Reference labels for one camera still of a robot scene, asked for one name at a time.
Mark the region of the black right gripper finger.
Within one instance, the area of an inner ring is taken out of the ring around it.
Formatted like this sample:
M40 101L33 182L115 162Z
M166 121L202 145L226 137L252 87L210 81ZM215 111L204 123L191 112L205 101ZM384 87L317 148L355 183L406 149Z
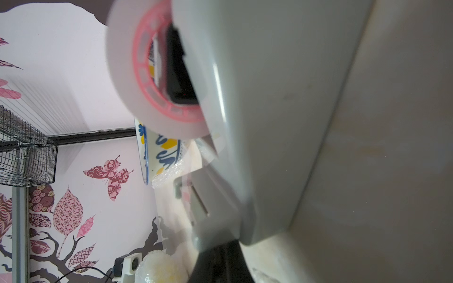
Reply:
M238 240L198 255L188 283L254 283Z

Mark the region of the bubble wrap sheet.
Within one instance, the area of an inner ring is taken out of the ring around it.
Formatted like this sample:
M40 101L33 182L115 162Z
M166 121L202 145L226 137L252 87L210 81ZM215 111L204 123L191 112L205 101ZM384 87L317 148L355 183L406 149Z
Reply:
M164 251L152 251L139 264L136 283L187 283L188 273L183 266Z

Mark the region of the pink tape roll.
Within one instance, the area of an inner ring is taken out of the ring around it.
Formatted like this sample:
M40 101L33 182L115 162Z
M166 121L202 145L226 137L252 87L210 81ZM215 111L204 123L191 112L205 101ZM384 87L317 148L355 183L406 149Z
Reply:
M166 89L170 1L114 1L107 17L110 77L127 109L149 131L196 139L209 130L201 107L171 101Z

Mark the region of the blue yellow patterned bowl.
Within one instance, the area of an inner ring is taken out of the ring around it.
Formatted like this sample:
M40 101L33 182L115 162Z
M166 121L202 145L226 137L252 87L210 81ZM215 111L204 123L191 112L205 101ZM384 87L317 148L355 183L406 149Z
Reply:
M134 125L145 185L165 179L182 159L182 141L149 131L137 118Z

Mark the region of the grey tape dispenser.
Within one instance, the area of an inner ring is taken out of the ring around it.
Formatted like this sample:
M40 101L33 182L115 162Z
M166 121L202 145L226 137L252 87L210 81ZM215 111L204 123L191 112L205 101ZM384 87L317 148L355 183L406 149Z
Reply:
M372 1L173 1L214 149L188 175L201 251L285 231L348 76Z

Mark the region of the aluminium frame bar left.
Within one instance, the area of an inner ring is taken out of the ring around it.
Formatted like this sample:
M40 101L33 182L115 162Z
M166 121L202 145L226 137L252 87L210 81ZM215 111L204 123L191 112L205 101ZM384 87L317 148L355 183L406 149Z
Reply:
M13 283L29 282L28 189L13 187Z

